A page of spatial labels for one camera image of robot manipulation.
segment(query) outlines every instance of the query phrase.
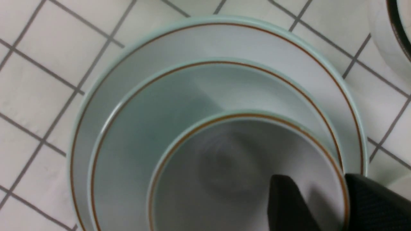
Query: black object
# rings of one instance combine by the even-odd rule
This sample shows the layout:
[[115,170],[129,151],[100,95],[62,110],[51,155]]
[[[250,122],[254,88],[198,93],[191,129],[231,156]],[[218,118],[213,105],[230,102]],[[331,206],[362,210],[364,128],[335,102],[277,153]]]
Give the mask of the black object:
[[[348,231],[411,231],[411,202],[357,174],[346,174],[350,195]],[[288,176],[273,175],[268,199],[271,231],[321,231]]]
[[357,174],[346,174],[350,194],[349,230],[411,231],[411,202]]
[[271,231],[321,231],[289,176],[271,177],[267,214]]

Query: brown rim stripe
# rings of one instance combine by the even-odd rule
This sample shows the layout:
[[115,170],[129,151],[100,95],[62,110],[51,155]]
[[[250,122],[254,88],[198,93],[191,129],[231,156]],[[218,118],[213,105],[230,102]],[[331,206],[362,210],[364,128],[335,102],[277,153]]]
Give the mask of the brown rim stripe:
[[230,26],[246,27],[246,28],[251,28],[251,29],[254,29],[254,30],[259,30],[259,31],[268,33],[268,34],[270,34],[270,35],[273,35],[273,36],[275,36],[275,37],[278,37],[278,38],[280,38],[280,39],[282,39],[282,40],[284,40],[284,41],[287,41],[287,42],[293,44],[294,46],[296,46],[296,47],[298,47],[300,50],[302,50],[304,53],[306,53],[306,54],[307,54],[309,57],[311,57],[313,60],[315,60],[315,61],[325,70],[325,72],[331,77],[331,79],[334,81],[334,83],[337,85],[338,89],[340,90],[340,92],[341,92],[342,95],[344,96],[344,99],[345,99],[346,102],[348,103],[348,106],[349,106],[350,111],[351,111],[351,115],[352,115],[353,118],[354,118],[354,122],[355,122],[355,125],[356,125],[356,128],[357,128],[357,136],[358,136],[358,140],[359,140],[359,144],[360,144],[360,160],[361,160],[361,161],[360,161],[360,164],[361,164],[360,174],[363,174],[363,171],[364,171],[364,169],[363,169],[363,167],[364,167],[363,141],[362,141],[363,139],[362,139],[361,134],[360,134],[360,129],[359,129],[359,126],[358,126],[358,121],[357,121],[357,119],[356,119],[356,117],[355,117],[354,110],[353,110],[352,106],[350,105],[347,96],[344,94],[344,91],[342,90],[342,88],[341,88],[341,86],[338,84],[338,82],[335,80],[335,78],[333,77],[333,75],[332,75],[332,74],[329,72],[329,70],[327,70],[327,69],[325,68],[325,66],[324,66],[320,61],[318,61],[312,54],[310,54],[308,51],[306,51],[304,48],[302,48],[301,46],[297,45],[297,44],[294,43],[293,41],[290,41],[290,40],[288,40],[288,39],[286,39],[286,38],[284,38],[284,37],[282,37],[282,36],[280,36],[280,35],[277,35],[277,34],[271,32],[271,31],[264,30],[264,29],[261,29],[261,28],[257,28],[257,27],[254,27],[254,26],[242,25],[242,24],[236,24],[236,23],[204,23],[204,24],[198,24],[198,25],[191,25],[191,26],[179,28],[179,29],[176,29],[176,30],[173,30],[173,31],[169,31],[169,32],[167,32],[167,33],[164,33],[164,34],[162,34],[162,35],[160,35],[160,36],[158,36],[158,37],[155,37],[155,38],[147,41],[146,43],[142,44],[141,46],[135,48],[132,52],[130,52],[128,55],[126,55],[121,61],[119,61],[119,62],[108,72],[108,74],[107,74],[106,76],[104,76],[104,78],[103,78],[102,81],[99,83],[99,85],[96,87],[96,89],[91,93],[90,98],[89,98],[89,100],[87,101],[87,103],[86,103],[86,105],[85,105],[85,107],[84,107],[84,110],[83,110],[83,112],[82,112],[82,114],[81,114],[81,116],[80,116],[80,120],[79,120],[79,123],[78,123],[77,128],[76,128],[76,132],[75,132],[74,139],[73,139],[73,145],[72,145],[72,153],[71,153],[71,157],[70,157],[70,163],[71,163],[71,164],[70,164],[70,185],[71,185],[71,191],[72,191],[72,199],[73,199],[74,209],[75,209],[75,211],[76,211],[77,218],[78,218],[78,220],[79,220],[79,223],[80,223],[81,228],[82,228],[84,231],[88,231],[88,230],[86,230],[86,229],[84,228],[83,222],[81,221],[81,217],[80,217],[79,209],[78,209],[78,207],[77,207],[77,201],[76,201],[76,197],[75,197],[75,193],[74,193],[73,159],[74,159],[74,149],[75,149],[75,146],[76,146],[77,135],[78,135],[78,133],[79,133],[79,129],[80,129],[81,123],[82,123],[82,121],[83,121],[84,114],[85,114],[85,112],[87,111],[87,108],[88,108],[88,106],[90,105],[90,102],[92,101],[92,99],[93,99],[93,97],[95,96],[96,92],[97,92],[98,89],[101,87],[101,85],[104,83],[104,81],[107,79],[107,77],[108,77],[122,62],[124,62],[124,60],[126,60],[126,59],[127,59],[128,57],[130,57],[132,54],[134,54],[135,52],[137,52],[139,49],[143,48],[144,46],[148,45],[149,43],[151,43],[151,42],[153,42],[153,41],[155,41],[155,40],[157,40],[157,39],[160,39],[160,38],[162,38],[162,37],[165,37],[165,36],[167,36],[167,35],[169,35],[169,34],[172,34],[172,33],[178,32],[178,31],[181,31],[181,30],[186,30],[186,29],[195,28],[195,27],[201,27],[201,26],[208,26],[208,25],[230,25]]
[[160,79],[162,79],[163,77],[166,77],[166,76],[168,76],[168,75],[170,75],[170,74],[172,74],[172,73],[174,73],[174,72],[178,72],[178,71],[183,70],[183,69],[187,69],[187,68],[190,68],[190,67],[201,66],[201,65],[209,65],[209,64],[231,64],[231,65],[239,65],[239,66],[244,66],[244,67],[249,67],[249,68],[257,69],[257,70],[259,70],[259,71],[261,71],[261,72],[265,72],[265,73],[267,73],[267,74],[270,74],[270,75],[273,76],[273,77],[277,77],[278,79],[280,79],[281,81],[283,81],[284,83],[290,85],[292,88],[294,88],[296,91],[298,91],[301,95],[304,96],[304,98],[305,98],[306,100],[308,100],[308,101],[310,102],[310,104],[311,104],[311,105],[315,108],[315,110],[321,115],[321,118],[324,120],[325,124],[327,125],[327,128],[328,128],[328,130],[329,130],[330,133],[331,133],[331,136],[332,136],[334,145],[335,145],[335,147],[336,147],[336,149],[337,149],[337,155],[338,155],[339,164],[340,164],[340,166],[341,166],[341,169],[343,170],[343,167],[342,167],[342,159],[341,159],[341,154],[340,154],[340,152],[339,152],[339,147],[338,147],[338,144],[337,144],[337,140],[336,140],[336,138],[335,138],[335,136],[334,136],[334,134],[333,134],[333,132],[332,132],[332,130],[331,130],[330,125],[327,123],[327,120],[325,119],[324,115],[321,113],[321,111],[319,110],[319,108],[315,105],[315,103],[314,103],[306,94],[304,94],[304,93],[301,91],[301,89],[298,89],[298,88],[297,88],[296,86],[294,86],[292,83],[290,83],[289,81],[287,81],[286,79],[284,79],[283,77],[281,77],[281,76],[279,76],[279,75],[277,75],[277,74],[275,74],[275,73],[272,73],[272,72],[270,72],[270,71],[268,71],[268,70],[265,70],[265,69],[262,69],[262,68],[260,68],[260,67],[256,67],[256,66],[253,66],[253,65],[250,65],[250,64],[244,64],[244,63],[232,62],[232,61],[204,61],[204,62],[192,63],[192,64],[188,64],[188,65],[185,65],[185,66],[182,66],[182,67],[175,68],[175,69],[170,70],[170,71],[168,71],[168,72],[166,72],[166,73],[163,73],[163,74],[157,76],[156,78],[152,79],[150,82],[146,83],[144,86],[142,86],[141,88],[139,88],[136,92],[134,92],[134,94],[133,94],[132,96],[130,96],[130,97],[120,106],[120,108],[115,112],[115,114],[113,115],[113,117],[110,119],[110,121],[109,121],[106,129],[105,129],[104,132],[103,132],[102,138],[101,138],[101,140],[99,141],[99,145],[98,145],[98,148],[97,148],[97,150],[96,150],[96,155],[95,155],[94,160],[93,160],[93,166],[92,166],[92,172],[91,172],[91,187],[90,187],[90,188],[91,188],[91,205],[92,205],[93,217],[94,217],[94,220],[95,220],[96,227],[97,227],[97,230],[98,230],[98,231],[101,231],[101,228],[100,228],[100,224],[99,224],[99,222],[98,222],[97,212],[96,212],[96,208],[95,208],[95,200],[94,200],[94,177],[95,177],[95,169],[96,169],[97,160],[98,160],[98,156],[99,156],[99,154],[100,154],[101,147],[102,147],[102,145],[103,145],[103,143],[104,143],[104,141],[105,141],[107,132],[110,130],[110,128],[111,128],[111,126],[113,125],[114,121],[115,121],[116,118],[120,115],[121,111],[127,106],[127,104],[128,104],[131,100],[134,99],[134,97],[136,97],[141,91],[143,91],[144,89],[146,89],[147,87],[149,87],[152,83],[156,82],[157,80],[160,80]]
[[162,174],[163,168],[165,166],[165,164],[168,162],[168,160],[170,159],[170,157],[172,156],[172,154],[181,146],[182,143],[184,143],[189,137],[191,137],[193,134],[195,134],[196,132],[200,131],[203,128],[206,128],[214,123],[217,122],[221,122],[224,120],[229,120],[232,118],[250,118],[250,117],[254,117],[254,118],[263,118],[263,119],[269,119],[269,120],[273,120],[273,121],[277,121],[279,123],[283,123],[285,125],[288,125],[289,127],[294,128],[295,130],[303,133],[306,137],[308,137],[311,141],[313,141],[326,155],[327,159],[329,160],[329,162],[331,162],[335,173],[338,175],[338,180],[339,183],[341,185],[341,189],[343,192],[343,197],[344,197],[344,225],[343,225],[343,230],[346,230],[348,228],[348,224],[349,224],[349,199],[348,199],[348,191],[347,191],[347,187],[345,184],[345,180],[343,175],[341,174],[341,172],[338,169],[338,166],[336,165],[333,157],[329,154],[329,152],[321,145],[321,143],[316,140],[314,137],[312,137],[309,133],[307,133],[306,131],[302,130],[301,128],[299,128],[298,126],[296,126],[295,124],[287,121],[287,120],[283,120],[281,118],[277,118],[274,116],[270,116],[270,115],[264,115],[264,114],[258,114],[258,113],[239,113],[239,114],[232,114],[232,115],[225,115],[222,117],[218,117],[216,119],[207,121],[203,124],[200,124],[199,126],[193,128],[191,131],[189,131],[188,133],[186,133],[180,140],[178,140],[178,142],[171,148],[171,150],[166,154],[165,158],[162,160],[162,162],[159,165],[159,168],[157,169],[157,171],[154,174],[154,178],[153,178],[153,182],[151,184],[151,188],[150,188],[150,195],[149,195],[149,202],[148,202],[148,219],[150,221],[150,231],[155,231],[154,229],[154,211],[153,211],[153,203],[154,203],[154,194],[155,194],[155,190],[157,188],[157,183],[158,183],[158,179],[160,177],[160,175]]

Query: white tile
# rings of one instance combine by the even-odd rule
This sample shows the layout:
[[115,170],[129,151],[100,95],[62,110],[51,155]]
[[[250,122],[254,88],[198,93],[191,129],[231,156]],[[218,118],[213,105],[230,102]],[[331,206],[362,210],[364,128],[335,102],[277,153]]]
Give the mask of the white tile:
[[0,118],[0,185],[9,189],[39,141]]
[[12,45],[41,0],[0,0],[0,38]]
[[219,14],[240,15],[289,29],[294,19],[267,0],[227,0]]
[[10,197],[0,213],[0,230],[4,231],[65,231],[64,228]]
[[75,218],[66,176],[66,159],[43,146],[14,193],[68,227],[73,227]]
[[131,0],[58,0],[108,35],[111,34]]
[[354,64],[346,83],[360,110],[367,135],[379,142],[401,110],[406,97]]
[[124,44],[134,43],[153,30],[183,18],[160,0],[138,0],[115,38]]
[[394,71],[385,63],[384,59],[378,52],[377,46],[372,39],[369,40],[364,50],[358,57],[362,63],[380,74],[382,77],[390,81],[392,84],[403,90],[407,94],[411,94],[411,81],[406,82],[400,78]]
[[321,54],[323,54],[330,62],[337,68],[340,74],[343,74],[351,62],[345,54],[328,44],[322,38],[311,32],[300,23],[296,25],[293,30],[295,35],[298,35],[307,43],[315,47]]
[[221,0],[169,0],[169,2],[182,9],[190,16],[204,16],[213,14],[220,4]]
[[9,49],[0,44],[0,63],[3,61],[6,54],[9,52]]
[[106,39],[46,1],[17,48],[77,85]]
[[72,91],[14,53],[0,72],[0,112],[42,137]]
[[74,121],[80,109],[82,96],[77,94],[64,115],[58,121],[58,124],[48,137],[47,141],[65,153],[69,151],[69,142],[72,129],[74,128]]
[[302,20],[351,55],[369,33],[366,0],[315,0]]
[[295,16],[297,16],[308,0],[275,0],[276,3],[280,4],[282,7],[291,11]]
[[388,185],[411,171],[381,150],[368,166],[368,177],[382,185]]
[[383,145],[394,155],[411,164],[411,104],[407,106]]
[[102,72],[105,71],[106,68],[108,68],[113,63],[113,61],[121,54],[121,52],[122,49],[120,47],[118,47],[114,43],[110,43],[110,45],[107,47],[107,49],[101,56],[100,60],[95,65],[94,69],[91,71],[90,75],[84,82],[81,89],[84,92],[88,92],[92,87],[93,83],[100,76],[100,74],[102,74]]

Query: stacked dishes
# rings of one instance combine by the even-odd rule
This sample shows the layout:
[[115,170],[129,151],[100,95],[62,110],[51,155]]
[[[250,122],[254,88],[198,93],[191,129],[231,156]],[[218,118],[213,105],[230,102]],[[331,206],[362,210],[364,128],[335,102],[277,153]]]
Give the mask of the stacked dishes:
[[85,97],[68,158],[84,231],[268,230],[270,176],[324,230],[348,226],[343,173],[365,134],[335,68],[249,18],[192,18],[139,41]]

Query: bowl rim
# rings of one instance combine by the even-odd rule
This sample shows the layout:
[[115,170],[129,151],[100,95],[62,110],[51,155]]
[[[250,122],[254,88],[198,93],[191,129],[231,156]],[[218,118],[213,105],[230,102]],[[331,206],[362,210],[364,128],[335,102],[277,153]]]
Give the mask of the bowl rim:
[[302,124],[267,111],[262,110],[234,110],[219,113],[217,115],[209,116],[194,125],[187,128],[183,131],[174,141],[168,146],[165,150],[163,155],[161,156],[160,160],[157,163],[155,170],[153,171],[153,175],[150,179],[150,184],[148,187],[148,198],[146,203],[146,210],[148,214],[148,223],[149,223],[149,230],[150,231],[157,231],[155,228],[155,219],[154,219],[154,203],[155,203],[155,194],[156,189],[159,183],[159,179],[163,174],[167,164],[169,163],[172,156],[176,153],[176,151],[182,147],[182,145],[195,136],[196,134],[209,129],[212,126],[216,126],[222,122],[233,121],[235,119],[251,119],[253,118],[254,121],[265,121],[275,126],[282,126],[287,129],[289,132],[297,134],[299,137],[303,138],[305,141],[311,142],[311,145],[315,147],[317,153],[321,153],[322,158],[324,158],[328,163],[331,164],[333,172],[337,175],[339,184],[341,186],[343,201],[344,201],[344,223],[342,230],[347,230],[349,226],[349,216],[350,216],[350,204],[349,204],[349,193],[348,193],[348,186],[345,181],[344,174],[342,170],[339,168],[337,162],[331,155],[331,152],[313,135],[307,128],[305,128]]

